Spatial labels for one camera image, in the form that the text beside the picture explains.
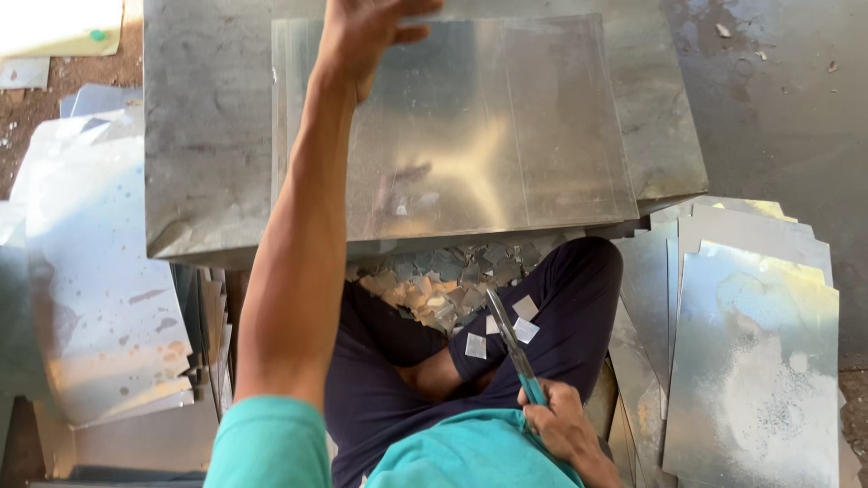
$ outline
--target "man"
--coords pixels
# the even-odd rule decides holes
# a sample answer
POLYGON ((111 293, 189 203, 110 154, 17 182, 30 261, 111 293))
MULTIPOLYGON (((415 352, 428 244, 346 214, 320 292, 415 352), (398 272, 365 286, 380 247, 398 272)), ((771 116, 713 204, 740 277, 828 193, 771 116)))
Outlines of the man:
POLYGON ((467 333, 485 334, 484 317, 444 347, 433 329, 343 281, 353 110, 384 50, 428 35, 401 19, 441 7, 328 0, 286 182, 253 264, 236 404, 214 441, 209 488, 621 485, 581 402, 600 372, 621 283, 608 241, 555 249, 503 297, 513 320, 524 296, 539 307, 525 350, 537 374, 561 381, 541 380, 549 407, 529 405, 497 336, 488 359, 464 355, 467 333), (339 447, 331 473, 326 427, 339 447))

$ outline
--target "green object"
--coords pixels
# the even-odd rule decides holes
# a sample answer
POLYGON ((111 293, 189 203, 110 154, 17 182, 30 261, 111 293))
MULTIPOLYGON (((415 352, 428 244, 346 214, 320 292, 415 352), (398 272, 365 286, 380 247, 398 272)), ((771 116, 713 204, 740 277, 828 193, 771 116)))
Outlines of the green object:
MULTIPOLYGON (((584 488, 572 469, 562 471, 552 463, 547 452, 523 435, 525 430, 518 409, 449 417, 391 445, 365 488, 584 488)), ((303 401, 244 399, 220 422, 205 488, 330 488, 325 437, 322 416, 303 401)))

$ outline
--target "raised arm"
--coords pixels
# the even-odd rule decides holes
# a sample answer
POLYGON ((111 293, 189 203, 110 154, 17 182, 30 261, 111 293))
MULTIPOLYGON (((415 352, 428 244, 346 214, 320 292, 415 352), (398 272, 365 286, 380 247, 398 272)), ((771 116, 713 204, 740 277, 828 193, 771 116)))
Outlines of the raised arm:
POLYGON ((428 36, 406 16, 443 0, 328 0, 319 58, 280 196, 253 262, 241 311, 235 399, 303 399, 321 412, 338 330, 346 260, 346 155, 352 114, 379 58, 428 36))

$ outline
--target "hand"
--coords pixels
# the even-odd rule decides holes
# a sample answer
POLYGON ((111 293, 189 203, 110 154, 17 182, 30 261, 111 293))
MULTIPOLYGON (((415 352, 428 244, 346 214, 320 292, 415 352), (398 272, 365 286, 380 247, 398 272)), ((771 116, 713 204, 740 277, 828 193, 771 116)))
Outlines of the hand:
POLYGON ((386 48, 421 41, 431 33, 427 25, 399 26, 398 22, 442 7, 443 0, 328 0, 314 72, 351 83, 356 102, 364 101, 386 48))
POLYGON ((594 428, 582 409, 578 390, 560 381, 538 379, 549 408, 531 405, 524 388, 518 404, 531 430, 538 433, 552 456, 566 461, 590 488, 622 487, 618 469, 600 449, 594 428))

